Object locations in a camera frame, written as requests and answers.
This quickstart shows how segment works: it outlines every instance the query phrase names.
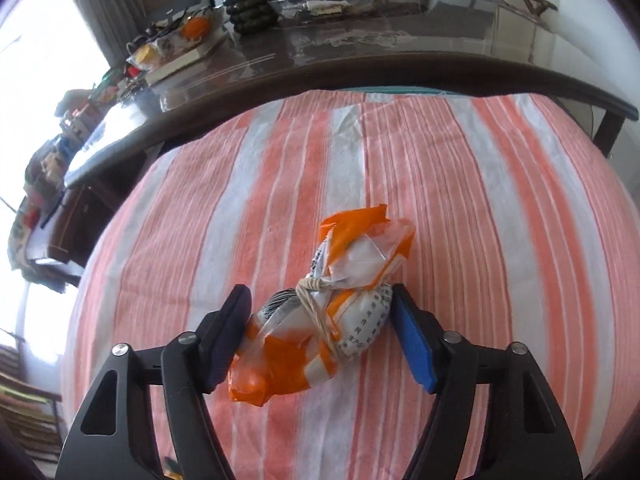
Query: orange plastic bag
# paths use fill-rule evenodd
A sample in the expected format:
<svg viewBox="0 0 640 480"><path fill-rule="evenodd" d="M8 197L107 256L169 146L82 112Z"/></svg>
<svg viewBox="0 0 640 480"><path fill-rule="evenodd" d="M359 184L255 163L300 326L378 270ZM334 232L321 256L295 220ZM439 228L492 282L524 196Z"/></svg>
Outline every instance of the orange plastic bag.
<svg viewBox="0 0 640 480"><path fill-rule="evenodd" d="M388 317L385 278L408 258L414 232L387 219L386 205L325 219L309 275L251 316L229 370L231 398L262 406L307 390L366 349Z"/></svg>

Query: curtain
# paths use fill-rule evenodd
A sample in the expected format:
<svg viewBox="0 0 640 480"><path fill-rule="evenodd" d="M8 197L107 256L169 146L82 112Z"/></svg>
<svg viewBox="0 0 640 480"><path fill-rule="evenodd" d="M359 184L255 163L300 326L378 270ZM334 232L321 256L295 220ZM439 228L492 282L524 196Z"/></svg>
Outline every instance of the curtain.
<svg viewBox="0 0 640 480"><path fill-rule="evenodd" d="M75 1L109 65L121 65L129 55L127 43L148 27L142 0Z"/></svg>

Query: table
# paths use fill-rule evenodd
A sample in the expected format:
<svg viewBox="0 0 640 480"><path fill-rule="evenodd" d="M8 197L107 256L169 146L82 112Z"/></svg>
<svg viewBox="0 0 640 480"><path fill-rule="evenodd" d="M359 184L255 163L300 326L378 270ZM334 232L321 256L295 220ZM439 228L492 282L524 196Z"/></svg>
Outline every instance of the table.
<svg viewBox="0 0 640 480"><path fill-rule="evenodd" d="M50 217L40 219L25 252L34 268L47 267L50 274L78 286L100 234L120 205L109 200L104 186L94 188L68 190Z"/></svg>
<svg viewBox="0 0 640 480"><path fill-rule="evenodd" d="M638 110L584 53L495 2L389 0L367 16L284 21L254 36L230 34L211 56L112 108L72 161L66 185L310 89L411 85L567 98L606 110L593 139L604 155L623 121L638 120Z"/></svg>
<svg viewBox="0 0 640 480"><path fill-rule="evenodd" d="M591 140L539 95L306 92L160 158L83 278L65 355L68 416L114 345L162 346L236 283L260 309L306 275L324 218L381 203L416 227L396 279L445 330L530 349L587 474L640 399L640 219ZM402 478L433 400L389 330L369 350L263 408L217 389L207 403L238 478ZM479 410L487 395L478 392ZM165 456L169 429L155 407ZM461 478L483 425L476 411Z"/></svg>

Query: orange fruit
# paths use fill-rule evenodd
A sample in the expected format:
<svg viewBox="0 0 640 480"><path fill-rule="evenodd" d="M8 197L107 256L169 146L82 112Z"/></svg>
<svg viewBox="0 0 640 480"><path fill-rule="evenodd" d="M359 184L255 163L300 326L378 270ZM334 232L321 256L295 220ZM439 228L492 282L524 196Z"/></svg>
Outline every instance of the orange fruit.
<svg viewBox="0 0 640 480"><path fill-rule="evenodd" d="M185 23L180 34L185 40L198 41L204 38L211 30L211 22L203 16L195 16Z"/></svg>

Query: blue gripper pad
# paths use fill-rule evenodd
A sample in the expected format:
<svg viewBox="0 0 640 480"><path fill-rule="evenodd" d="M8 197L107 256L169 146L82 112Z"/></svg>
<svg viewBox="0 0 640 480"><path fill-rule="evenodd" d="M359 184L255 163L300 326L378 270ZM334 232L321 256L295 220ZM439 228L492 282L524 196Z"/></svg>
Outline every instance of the blue gripper pad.
<svg viewBox="0 0 640 480"><path fill-rule="evenodd" d="M428 394L435 393L438 378L433 368L433 354L402 294L396 290L391 300L391 323L415 381L424 386Z"/></svg>

